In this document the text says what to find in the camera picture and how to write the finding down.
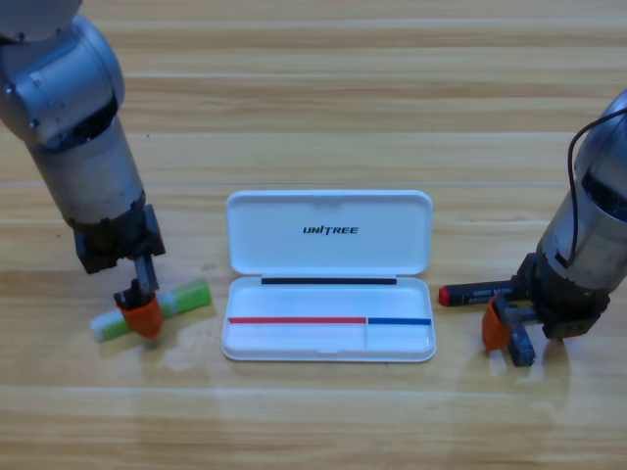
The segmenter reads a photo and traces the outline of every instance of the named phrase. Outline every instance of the white case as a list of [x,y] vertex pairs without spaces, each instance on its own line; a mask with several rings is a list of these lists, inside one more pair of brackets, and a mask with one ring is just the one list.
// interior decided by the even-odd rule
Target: white case
[[429,359],[433,206],[419,191],[243,191],[226,203],[222,350],[238,360]]

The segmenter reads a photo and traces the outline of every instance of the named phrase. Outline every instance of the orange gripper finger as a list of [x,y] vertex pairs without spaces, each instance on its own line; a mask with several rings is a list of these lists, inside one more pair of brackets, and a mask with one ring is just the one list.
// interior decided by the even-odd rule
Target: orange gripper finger
[[128,327],[143,336],[144,338],[155,338],[161,331],[161,325],[164,322],[164,316],[159,306],[157,298],[150,301],[145,306],[134,308],[133,310],[125,310],[118,305],[124,320]]
[[483,320],[481,320],[481,336],[488,352],[501,350],[509,343],[511,331],[497,316],[493,299],[490,300]]

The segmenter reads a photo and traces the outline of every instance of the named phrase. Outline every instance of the table surface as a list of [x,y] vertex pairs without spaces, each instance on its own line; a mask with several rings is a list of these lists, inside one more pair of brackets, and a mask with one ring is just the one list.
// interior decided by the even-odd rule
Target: table surface
[[168,253],[215,302],[156,345],[98,345],[132,265],[86,276],[0,130],[0,468],[627,468],[627,291],[529,369],[481,307],[434,302],[422,364],[227,360],[224,201],[241,189],[419,189],[445,283],[508,278],[567,191],[565,151],[627,84],[623,0],[110,0],[83,13],[126,76],[121,118]]

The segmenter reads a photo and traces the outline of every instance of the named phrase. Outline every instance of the blue strip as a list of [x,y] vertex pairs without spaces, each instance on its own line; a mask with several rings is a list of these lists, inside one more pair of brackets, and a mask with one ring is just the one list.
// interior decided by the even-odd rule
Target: blue strip
[[422,325],[430,326],[430,318],[383,318],[373,317],[368,319],[368,325]]

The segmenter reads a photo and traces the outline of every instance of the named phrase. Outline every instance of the black marker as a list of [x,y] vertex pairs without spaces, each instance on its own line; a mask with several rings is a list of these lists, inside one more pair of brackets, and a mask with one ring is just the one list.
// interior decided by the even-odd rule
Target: black marker
[[453,284],[440,288],[442,306],[468,306],[486,304],[497,294],[503,294],[508,301],[517,299],[511,281],[477,282],[473,284]]

